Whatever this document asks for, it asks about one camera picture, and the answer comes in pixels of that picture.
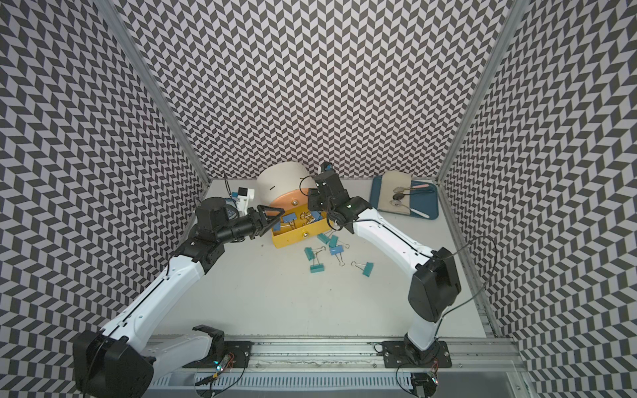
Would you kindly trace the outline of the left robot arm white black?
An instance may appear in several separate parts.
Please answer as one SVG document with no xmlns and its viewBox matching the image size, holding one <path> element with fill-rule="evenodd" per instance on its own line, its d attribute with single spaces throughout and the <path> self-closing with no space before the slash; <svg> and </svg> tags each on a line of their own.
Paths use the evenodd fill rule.
<svg viewBox="0 0 637 398">
<path fill-rule="evenodd" d="M 76 389 L 93 397 L 141 397 L 149 385 L 182 366 L 211 362 L 223 370 L 230 362 L 224 332 L 199 325 L 191 334 L 156 348 L 147 346 L 154 330 L 180 298 L 207 274 L 241 238 L 265 235 L 284 210 L 258 205 L 232 217 L 222 197 L 210 197 L 196 209 L 197 222 L 174 252 L 168 266 L 132 304 L 94 332 L 73 343 Z"/>
</svg>

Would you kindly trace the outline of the cream round drawer cabinet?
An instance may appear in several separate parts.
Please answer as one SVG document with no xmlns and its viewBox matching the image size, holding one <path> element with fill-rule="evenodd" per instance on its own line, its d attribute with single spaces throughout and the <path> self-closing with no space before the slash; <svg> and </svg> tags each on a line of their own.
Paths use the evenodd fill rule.
<svg viewBox="0 0 637 398">
<path fill-rule="evenodd" d="M 310 189 L 314 181 L 308 169 L 296 162 L 276 164 L 264 170 L 256 180 L 256 193 L 262 204 L 270 206 L 278 196 L 297 189 Z"/>
</svg>

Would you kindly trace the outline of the orange pink top drawer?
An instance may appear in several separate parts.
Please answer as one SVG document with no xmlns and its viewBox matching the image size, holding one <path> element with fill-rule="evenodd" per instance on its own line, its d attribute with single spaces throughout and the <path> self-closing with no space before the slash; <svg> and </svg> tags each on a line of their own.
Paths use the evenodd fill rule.
<svg viewBox="0 0 637 398">
<path fill-rule="evenodd" d="M 278 196 L 277 199 L 273 200 L 270 206 L 281 208 L 286 212 L 290 212 L 297 209 L 298 207 L 306 205 L 309 199 L 308 195 L 308 189 L 297 189 Z"/>
</svg>

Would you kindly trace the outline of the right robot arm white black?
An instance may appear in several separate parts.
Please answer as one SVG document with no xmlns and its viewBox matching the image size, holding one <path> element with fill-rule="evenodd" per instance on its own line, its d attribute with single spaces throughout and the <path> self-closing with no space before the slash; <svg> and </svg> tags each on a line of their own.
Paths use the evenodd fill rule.
<svg viewBox="0 0 637 398">
<path fill-rule="evenodd" d="M 375 245 L 409 277 L 407 300 L 414 320 L 404 338 L 405 355 L 415 366 L 432 363 L 442 351 L 437 334 L 443 313 L 461 292 L 454 255 L 446 248 L 433 250 L 411 239 L 368 201 L 351 197 L 333 164 L 321 164 L 320 172 L 311 178 L 315 186 L 307 193 L 310 210 L 324 212 L 331 228 L 345 229 Z"/>
</svg>

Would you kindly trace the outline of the yellow drawer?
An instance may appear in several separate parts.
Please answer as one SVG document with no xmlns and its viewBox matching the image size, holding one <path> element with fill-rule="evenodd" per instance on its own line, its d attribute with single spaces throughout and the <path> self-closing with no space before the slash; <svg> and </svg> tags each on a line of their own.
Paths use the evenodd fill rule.
<svg viewBox="0 0 637 398">
<path fill-rule="evenodd" d="M 323 218 L 321 220 L 317 220 L 311 224 L 305 224 L 302 220 L 299 219 L 300 213 L 310 212 L 308 207 L 303 206 L 299 207 L 293 211 L 286 212 L 283 216 L 288 215 L 290 213 L 295 213 L 297 215 L 297 220 L 295 222 L 296 228 L 292 230 L 290 227 L 282 226 L 282 217 L 280 219 L 280 223 L 275 225 L 271 230 L 272 233 L 272 241 L 276 248 L 284 248 L 289 245 L 300 243 L 304 240 L 317 236 L 319 233 L 327 232 L 328 222 L 326 220 L 327 214 L 325 212 L 321 212 Z"/>
</svg>

